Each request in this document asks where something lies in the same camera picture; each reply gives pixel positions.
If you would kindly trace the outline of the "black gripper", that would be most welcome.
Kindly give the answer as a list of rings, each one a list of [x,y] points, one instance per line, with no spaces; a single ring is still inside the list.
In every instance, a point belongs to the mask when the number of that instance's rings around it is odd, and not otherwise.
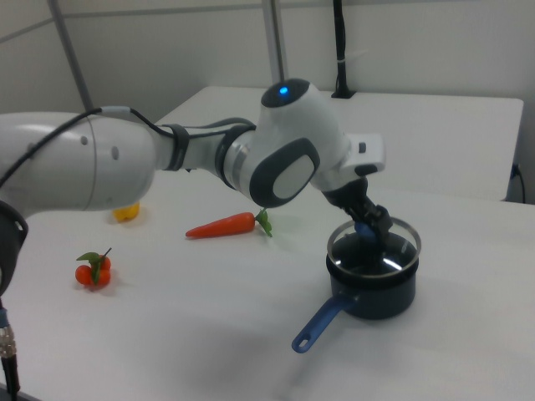
[[[370,228],[374,232],[375,247],[383,251],[389,240],[391,217],[389,212],[376,205],[368,196],[368,180],[359,178],[337,190],[325,191],[324,197],[333,206],[348,214],[355,229]]]

